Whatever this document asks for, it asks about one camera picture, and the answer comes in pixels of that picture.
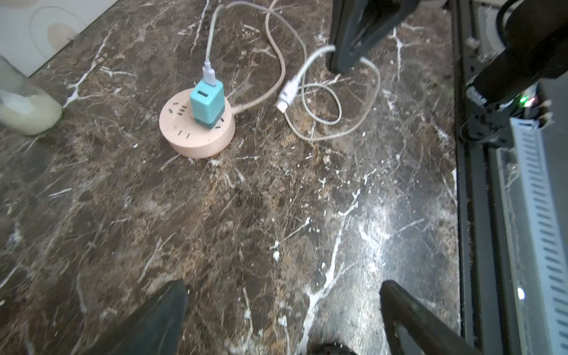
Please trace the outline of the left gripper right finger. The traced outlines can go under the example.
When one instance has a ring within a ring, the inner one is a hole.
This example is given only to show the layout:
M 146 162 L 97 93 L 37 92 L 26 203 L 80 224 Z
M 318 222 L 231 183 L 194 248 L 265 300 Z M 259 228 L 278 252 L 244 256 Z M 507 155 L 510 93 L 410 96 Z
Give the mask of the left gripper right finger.
M 404 354 L 398 328 L 408 333 L 424 354 L 480 354 L 457 333 L 393 280 L 383 282 L 380 289 L 381 313 L 385 334 L 392 354 Z

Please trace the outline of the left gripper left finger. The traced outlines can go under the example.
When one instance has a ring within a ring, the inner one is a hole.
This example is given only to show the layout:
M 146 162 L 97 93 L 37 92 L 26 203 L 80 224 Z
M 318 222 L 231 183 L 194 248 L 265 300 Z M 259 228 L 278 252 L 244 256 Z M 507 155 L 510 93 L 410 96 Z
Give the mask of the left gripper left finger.
M 166 283 L 86 354 L 175 354 L 188 303 L 182 280 Z

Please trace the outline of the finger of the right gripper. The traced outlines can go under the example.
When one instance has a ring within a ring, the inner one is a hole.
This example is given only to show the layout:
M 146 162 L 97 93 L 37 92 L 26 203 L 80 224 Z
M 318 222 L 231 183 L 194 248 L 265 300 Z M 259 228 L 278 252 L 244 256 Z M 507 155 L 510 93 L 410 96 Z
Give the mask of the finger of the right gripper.
M 345 74 L 418 7 L 419 0 L 334 0 L 328 70 Z

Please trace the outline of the teal USB wall charger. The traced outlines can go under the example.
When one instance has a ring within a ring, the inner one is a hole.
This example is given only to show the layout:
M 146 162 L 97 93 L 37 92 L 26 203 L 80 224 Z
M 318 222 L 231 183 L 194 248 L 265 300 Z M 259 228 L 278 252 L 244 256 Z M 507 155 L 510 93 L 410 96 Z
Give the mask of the teal USB wall charger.
M 212 86 L 202 79 L 190 93 L 190 104 L 195 121 L 212 130 L 225 111 L 223 83 L 217 81 Z

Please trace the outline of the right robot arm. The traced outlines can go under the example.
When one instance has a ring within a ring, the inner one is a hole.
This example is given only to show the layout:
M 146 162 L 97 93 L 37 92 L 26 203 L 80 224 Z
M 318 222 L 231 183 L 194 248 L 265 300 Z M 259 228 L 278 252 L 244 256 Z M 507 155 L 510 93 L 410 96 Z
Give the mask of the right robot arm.
M 418 7 L 418 1 L 334 1 L 330 43 L 335 50 L 326 66 L 335 74 L 349 71 L 381 39 Z M 496 29 L 504 50 L 464 86 L 476 116 L 489 118 L 489 134 L 474 138 L 461 133 L 467 143 L 504 146 L 504 124 L 517 113 L 537 109 L 531 119 L 539 128 L 552 122 L 553 114 L 526 90 L 541 79 L 556 79 L 567 72 L 567 2 L 506 1 L 496 15 Z

